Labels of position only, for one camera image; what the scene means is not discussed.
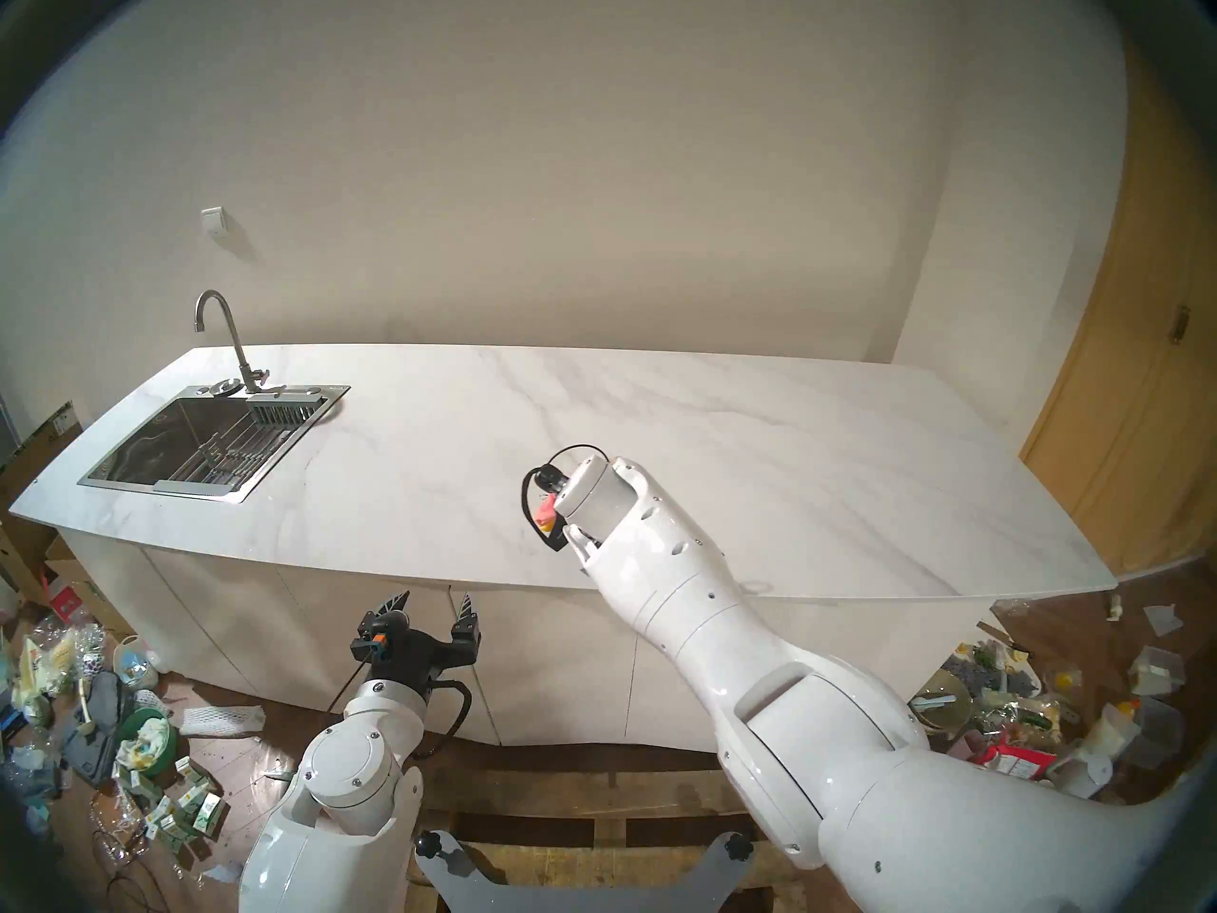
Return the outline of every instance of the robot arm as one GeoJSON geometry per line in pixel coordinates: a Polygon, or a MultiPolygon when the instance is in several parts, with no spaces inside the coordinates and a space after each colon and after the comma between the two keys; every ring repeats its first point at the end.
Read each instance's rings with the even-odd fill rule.
{"type": "Polygon", "coordinates": [[[436,751],[415,752],[433,689],[452,687],[465,698],[444,740],[465,719],[469,689],[438,678],[449,667],[476,662],[481,645],[467,598],[452,640],[439,642],[410,627],[408,595],[360,622],[350,654],[360,667],[371,665],[368,677],[342,722],[304,750],[296,778],[267,820],[241,875],[242,913],[402,909],[422,802],[422,774],[404,763],[411,754],[425,758],[436,751]]]}
{"type": "Polygon", "coordinates": [[[639,465],[595,454],[549,483],[584,571],[710,713],[723,769],[765,835],[797,867],[826,862],[863,909],[970,909],[977,897],[1110,909],[1201,775],[1117,808],[933,754],[879,678],[774,634],[714,542],[639,465]],[[946,857],[940,838],[954,896],[927,875],[946,857]]]}

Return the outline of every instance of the kitchen counter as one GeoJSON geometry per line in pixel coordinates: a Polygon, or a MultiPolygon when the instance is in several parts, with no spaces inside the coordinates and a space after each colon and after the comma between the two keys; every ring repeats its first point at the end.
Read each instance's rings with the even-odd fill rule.
{"type": "Polygon", "coordinates": [[[931,373],[815,359],[471,346],[260,346],[270,383],[349,383],[242,504],[79,486],[191,383],[192,349],[78,438],[12,512],[147,547],[439,582],[587,589],[520,480],[590,442],[645,466],[775,598],[1042,596],[1114,587],[1070,517],[931,373]]]}

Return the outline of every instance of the white wall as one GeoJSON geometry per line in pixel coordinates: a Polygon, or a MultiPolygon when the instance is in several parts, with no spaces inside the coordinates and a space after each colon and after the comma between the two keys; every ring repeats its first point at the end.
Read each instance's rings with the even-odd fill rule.
{"type": "Polygon", "coordinates": [[[888,358],[963,5],[141,0],[0,152],[0,394],[96,416],[204,287],[251,343],[888,358]]]}
{"type": "Polygon", "coordinates": [[[1095,0],[968,0],[966,16],[947,178],[894,362],[938,373],[1017,450],[1106,246],[1123,51],[1095,0]]]}

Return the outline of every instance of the sink basin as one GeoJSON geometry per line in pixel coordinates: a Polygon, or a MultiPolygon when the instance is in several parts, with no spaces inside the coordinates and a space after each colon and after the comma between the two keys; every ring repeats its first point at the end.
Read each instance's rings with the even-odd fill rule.
{"type": "Polygon", "coordinates": [[[241,503],[349,386],[187,386],[78,483],[241,503]]]}

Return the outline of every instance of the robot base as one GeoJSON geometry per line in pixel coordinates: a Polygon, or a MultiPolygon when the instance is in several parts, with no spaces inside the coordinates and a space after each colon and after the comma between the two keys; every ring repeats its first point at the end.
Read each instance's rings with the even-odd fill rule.
{"type": "Polygon", "coordinates": [[[448,831],[425,831],[415,857],[453,913],[712,913],[752,864],[752,842],[720,834],[697,866],[671,886],[545,887],[490,883],[448,831]]]}

